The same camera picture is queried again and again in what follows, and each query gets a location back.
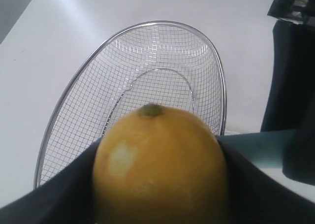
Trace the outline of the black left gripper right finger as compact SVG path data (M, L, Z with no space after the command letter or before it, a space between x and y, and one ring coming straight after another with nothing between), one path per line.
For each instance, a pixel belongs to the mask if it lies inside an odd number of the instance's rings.
M313 224L315 204L259 170L219 141L226 163L233 224Z

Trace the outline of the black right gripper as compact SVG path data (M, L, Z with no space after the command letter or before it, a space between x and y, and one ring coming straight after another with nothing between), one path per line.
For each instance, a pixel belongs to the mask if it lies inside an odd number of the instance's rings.
M314 25L315 0L273 0L267 15L296 25Z

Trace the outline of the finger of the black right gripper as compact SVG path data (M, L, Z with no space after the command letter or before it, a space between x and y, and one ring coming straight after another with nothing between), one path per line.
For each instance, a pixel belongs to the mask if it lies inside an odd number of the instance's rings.
M283 155L283 173L294 181L315 183L315 132L298 130Z
M277 21L274 67L261 131L299 128L315 120L315 31Z

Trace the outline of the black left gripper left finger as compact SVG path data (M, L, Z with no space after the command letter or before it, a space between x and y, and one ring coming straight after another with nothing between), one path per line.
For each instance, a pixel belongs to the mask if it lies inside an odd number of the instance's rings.
M92 172L100 139L45 184L0 209L2 224L95 223Z

